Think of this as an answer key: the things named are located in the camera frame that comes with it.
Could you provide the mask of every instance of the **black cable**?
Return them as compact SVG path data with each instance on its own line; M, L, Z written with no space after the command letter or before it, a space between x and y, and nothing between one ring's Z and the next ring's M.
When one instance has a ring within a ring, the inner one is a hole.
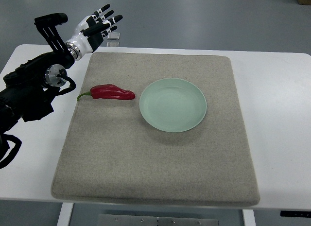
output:
M15 156L17 155L20 147L21 147L21 140L19 140L19 138L13 136L13 135L6 135L6 134L2 134L0 135L1 137L1 142L2 144L0 144L0 160L5 156L5 154L7 153L7 151L10 149L10 145L8 143L8 141L11 141L13 143L15 143L15 146L12 148L11 152L8 154L8 156L6 158L4 158L1 162L0 162L0 169L6 167L9 163L12 162L12 160L15 158Z

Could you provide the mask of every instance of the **floor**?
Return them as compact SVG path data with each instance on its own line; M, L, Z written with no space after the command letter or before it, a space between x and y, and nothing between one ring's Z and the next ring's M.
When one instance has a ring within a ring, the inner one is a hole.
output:
M299 5L296 0L0 0L0 71L18 45L46 44L34 26L35 17L66 13L69 21L57 29L67 40L86 15L107 3L116 15L123 15L117 30L122 47L311 55L311 6ZM60 209L60 203L1 200L0 225L55 226ZM168 207L142 209L89 204L74 206L70 225L96 225L98 214L107 210L213 215L223 220L220 225L233 225L230 219L242 225L238 210L224 210L221 214L217 209L181 211ZM310 219L281 218L278 210L256 210L254 214L258 226L311 224Z

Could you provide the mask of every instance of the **robot finger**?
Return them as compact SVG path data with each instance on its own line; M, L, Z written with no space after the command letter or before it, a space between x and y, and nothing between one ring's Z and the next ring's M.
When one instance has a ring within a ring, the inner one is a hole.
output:
M103 6L101 9L98 9L97 11L95 11L95 12L92 14L93 19L94 19L94 20L97 20L97 18L98 18L105 10L107 10L109 7L110 7L110 4L107 4L106 6Z
M95 35L97 33L109 29L112 25L120 21L122 18L123 16L119 15L112 17L110 19L105 19L102 23L96 23L95 25L90 26L89 28L82 31L82 33L84 34L84 36L90 37L92 35Z
M108 13L104 14L103 16L99 17L97 20L96 20L96 23L99 23L99 22L104 22L104 20L106 20L109 16L111 16L113 14L114 11L109 11Z
M103 24L109 24L109 26L114 25L115 23L119 22L121 19L123 18L123 16L118 15L109 19L105 19L103 21Z
M116 30L117 29L117 26L113 26L112 28L110 29L106 29L105 31L102 31L101 34L103 36L103 39L108 36L109 33L111 33L112 31Z

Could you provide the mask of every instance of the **white robotic hand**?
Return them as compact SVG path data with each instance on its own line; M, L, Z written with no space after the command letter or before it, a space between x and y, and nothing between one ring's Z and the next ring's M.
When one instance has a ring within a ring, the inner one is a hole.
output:
M80 60L86 53L97 50L104 38L112 31L117 29L113 26L123 17L121 15L107 19L113 11L102 15L110 4L95 11L91 16L85 17L75 28L73 36L66 41L66 46L76 61Z

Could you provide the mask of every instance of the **plate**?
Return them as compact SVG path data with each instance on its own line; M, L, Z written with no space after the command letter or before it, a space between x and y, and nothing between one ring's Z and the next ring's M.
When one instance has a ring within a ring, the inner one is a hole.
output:
M194 84L178 78L160 79L142 92L139 108L154 128L183 132L196 127L207 111L206 99Z

